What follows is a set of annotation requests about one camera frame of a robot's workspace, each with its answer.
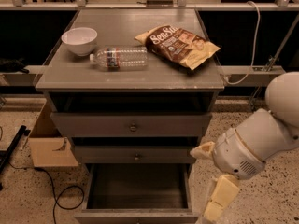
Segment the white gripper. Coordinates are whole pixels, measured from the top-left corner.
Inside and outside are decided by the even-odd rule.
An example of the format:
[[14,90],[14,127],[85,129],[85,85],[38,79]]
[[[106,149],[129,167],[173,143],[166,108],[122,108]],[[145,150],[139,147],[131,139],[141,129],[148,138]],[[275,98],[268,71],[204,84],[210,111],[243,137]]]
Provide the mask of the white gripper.
[[265,162],[260,161],[246,147],[235,128],[222,134],[216,144],[210,141],[193,148],[190,155],[195,159],[211,160],[213,157],[215,165],[224,173],[230,174],[221,175],[217,179],[207,202],[203,217],[211,222],[216,222],[221,217],[239,193],[238,179],[251,179],[265,168]]

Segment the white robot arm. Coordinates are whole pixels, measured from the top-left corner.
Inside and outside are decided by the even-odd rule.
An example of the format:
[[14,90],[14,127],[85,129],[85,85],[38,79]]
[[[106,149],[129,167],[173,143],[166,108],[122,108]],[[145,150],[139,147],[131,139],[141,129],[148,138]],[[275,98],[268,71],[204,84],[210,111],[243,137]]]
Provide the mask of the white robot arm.
[[223,174],[206,204],[203,218],[216,222],[240,191],[239,182],[264,170],[266,161],[281,151],[299,147],[299,73],[275,77],[265,91],[266,109],[258,109],[217,141],[190,151],[209,159]]

